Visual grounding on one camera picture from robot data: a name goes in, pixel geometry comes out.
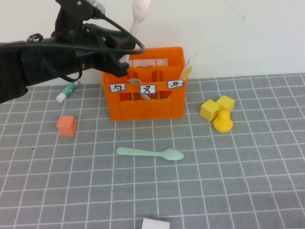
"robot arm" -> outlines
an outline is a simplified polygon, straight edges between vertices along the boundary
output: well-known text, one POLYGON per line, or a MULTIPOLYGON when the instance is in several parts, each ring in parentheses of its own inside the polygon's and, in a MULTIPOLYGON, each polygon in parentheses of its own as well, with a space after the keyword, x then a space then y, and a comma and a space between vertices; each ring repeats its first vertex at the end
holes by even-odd
POLYGON ((140 54, 145 47, 134 36, 105 16, 105 8, 95 0, 56 0, 61 9, 51 38, 41 34, 26 42, 0 43, 0 104, 21 97, 27 86, 62 78, 87 69, 126 76, 129 64, 120 63, 126 54, 140 54), (83 24, 104 19, 120 31, 83 24))

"light green spoon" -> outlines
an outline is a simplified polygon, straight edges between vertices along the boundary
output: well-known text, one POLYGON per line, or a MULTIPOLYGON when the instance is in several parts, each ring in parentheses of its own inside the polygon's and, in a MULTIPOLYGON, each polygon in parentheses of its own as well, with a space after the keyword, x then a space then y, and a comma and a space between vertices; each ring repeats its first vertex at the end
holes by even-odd
POLYGON ((184 154, 180 150, 174 148, 168 148, 161 152, 154 152, 141 149, 119 147, 116 149, 116 153, 126 156, 160 156, 166 160, 171 161, 182 160, 184 158, 184 154))

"white label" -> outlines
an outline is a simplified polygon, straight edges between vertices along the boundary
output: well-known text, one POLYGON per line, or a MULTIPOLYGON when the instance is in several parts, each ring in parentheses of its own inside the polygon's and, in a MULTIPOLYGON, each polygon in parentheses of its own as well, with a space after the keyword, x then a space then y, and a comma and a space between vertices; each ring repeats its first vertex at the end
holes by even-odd
POLYGON ((173 89, 176 87, 183 87, 183 85, 184 85, 184 80, 174 80, 174 81, 169 81, 167 83, 167 87, 169 89, 173 89))
POLYGON ((121 92, 126 90, 126 84, 111 84, 110 91, 111 92, 121 92))
POLYGON ((141 94, 156 94, 157 88, 156 85, 141 85, 140 93, 141 94))

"spoon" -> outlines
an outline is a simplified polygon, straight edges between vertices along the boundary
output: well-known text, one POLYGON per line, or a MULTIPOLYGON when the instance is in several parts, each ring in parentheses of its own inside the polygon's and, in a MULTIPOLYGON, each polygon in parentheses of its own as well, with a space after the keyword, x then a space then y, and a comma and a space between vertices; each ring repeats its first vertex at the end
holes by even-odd
POLYGON ((141 149, 119 147, 116 149, 116 153, 126 156, 160 156, 166 160, 171 161, 182 160, 184 158, 184 154, 180 150, 174 148, 168 148, 161 152, 154 152, 141 149))
MULTIPOLYGON (((141 22, 147 17, 152 0, 133 0, 132 13, 133 24, 130 33, 136 36, 141 22)), ((121 63, 129 61, 130 55, 125 55, 120 59, 121 63)))

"label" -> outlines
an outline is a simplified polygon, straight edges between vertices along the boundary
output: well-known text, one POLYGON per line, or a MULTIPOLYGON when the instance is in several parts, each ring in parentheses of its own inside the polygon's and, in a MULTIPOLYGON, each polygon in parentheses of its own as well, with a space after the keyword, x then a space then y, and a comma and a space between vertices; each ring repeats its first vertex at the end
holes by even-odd
POLYGON ((121 91, 125 91, 125 90, 126 90, 126 84, 124 84, 124 83, 110 85, 110 91, 112 93, 121 92, 121 91))
POLYGON ((174 81, 169 81, 167 83, 167 87, 169 89, 173 89, 176 87, 183 87, 183 85, 184 85, 184 80, 174 80, 174 81))
POLYGON ((141 85, 140 93, 141 94, 156 94, 157 87, 156 87, 156 85, 141 85))
POLYGON ((64 93, 67 97, 76 89, 76 84, 71 83, 69 86, 67 86, 62 93, 64 93))

